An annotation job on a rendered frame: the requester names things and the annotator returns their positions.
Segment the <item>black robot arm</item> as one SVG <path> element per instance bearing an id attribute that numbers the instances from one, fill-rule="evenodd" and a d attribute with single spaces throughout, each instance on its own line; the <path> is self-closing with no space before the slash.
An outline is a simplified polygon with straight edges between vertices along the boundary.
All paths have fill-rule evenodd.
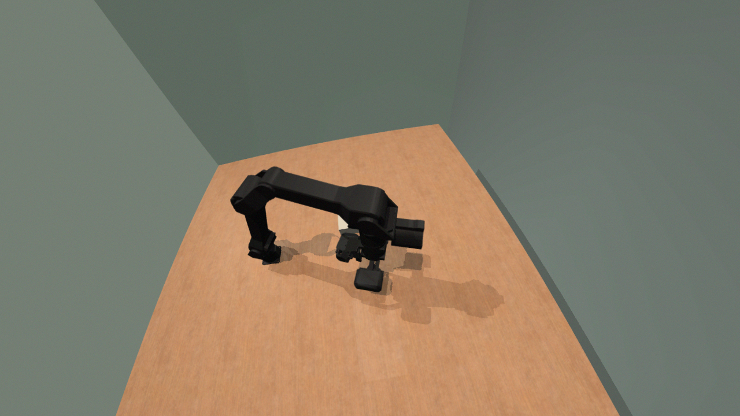
<path id="1" fill-rule="evenodd" d="M 245 216 L 251 240 L 248 255 L 261 259 L 262 265 L 280 262 L 281 247 L 274 244 L 276 232 L 269 230 L 266 204 L 275 198 L 299 205 L 330 211 L 339 215 L 350 229 L 359 234 L 343 233 L 336 245 L 340 262 L 361 262 L 360 240 L 366 247 L 381 247 L 385 240 L 391 246 L 422 250 L 424 220 L 397 218 L 398 206 L 382 188 L 356 184 L 342 187 L 316 181 L 310 177 L 286 173 L 273 166 L 255 176 L 247 176 L 230 199 L 235 211 Z"/>

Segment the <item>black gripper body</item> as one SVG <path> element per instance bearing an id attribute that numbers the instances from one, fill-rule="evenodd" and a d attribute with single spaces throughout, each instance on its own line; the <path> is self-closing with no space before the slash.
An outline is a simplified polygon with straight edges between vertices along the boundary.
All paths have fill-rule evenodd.
<path id="1" fill-rule="evenodd" d="M 381 247 L 377 248 L 366 247 L 360 240 L 358 248 L 361 248 L 361 257 L 368 259 L 370 262 L 367 268 L 359 268 L 355 272 L 354 286 L 357 289 L 373 292 L 381 291 L 384 273 L 380 269 L 380 260 L 385 261 L 386 247 L 386 240 Z M 375 263 L 375 268 L 373 268 L 373 263 Z"/>

